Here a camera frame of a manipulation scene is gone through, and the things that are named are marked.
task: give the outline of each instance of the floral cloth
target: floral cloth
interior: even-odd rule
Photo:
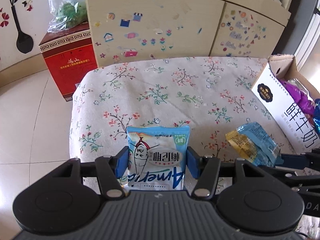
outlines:
[[[92,162],[116,155],[128,145],[129,125],[189,125],[189,146],[199,155],[233,162],[238,155],[225,134],[247,122],[258,122],[281,153],[292,153],[285,135],[250,90],[266,63],[257,58],[187,57],[90,71],[73,95],[70,157]],[[228,182],[220,178],[217,191]],[[98,191],[96,180],[85,179],[84,184]],[[191,191],[195,184],[187,170],[185,187]]]

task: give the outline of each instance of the plastic bag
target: plastic bag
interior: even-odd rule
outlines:
[[[128,187],[182,190],[190,127],[128,126]]]
[[[49,33],[68,30],[88,20],[84,0],[49,0],[49,6],[53,15]]]

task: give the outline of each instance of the red flower decal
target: red flower decal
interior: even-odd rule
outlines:
[[[4,21],[2,21],[2,23],[0,23],[0,26],[1,26],[1,27],[7,26],[7,25],[9,24],[9,22],[6,21],[6,20],[9,19],[9,14],[3,13],[1,16],[2,16],[2,18],[3,18]]]

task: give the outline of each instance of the cartoon character print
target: cartoon character print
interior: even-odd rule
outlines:
[[[137,144],[133,146],[135,147],[133,160],[136,168],[136,176],[141,176],[148,160],[148,151],[159,145],[150,147],[146,142],[143,141],[143,137],[140,137],[140,140],[137,142]]]

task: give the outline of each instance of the snack package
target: snack package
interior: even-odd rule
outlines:
[[[182,190],[190,127],[127,128],[128,187],[134,190]]]
[[[315,131],[318,135],[320,135],[320,98],[315,100],[316,109],[313,114],[313,122],[315,124]]]
[[[238,127],[226,134],[227,141],[252,164],[273,167],[280,154],[280,148],[257,122]]]

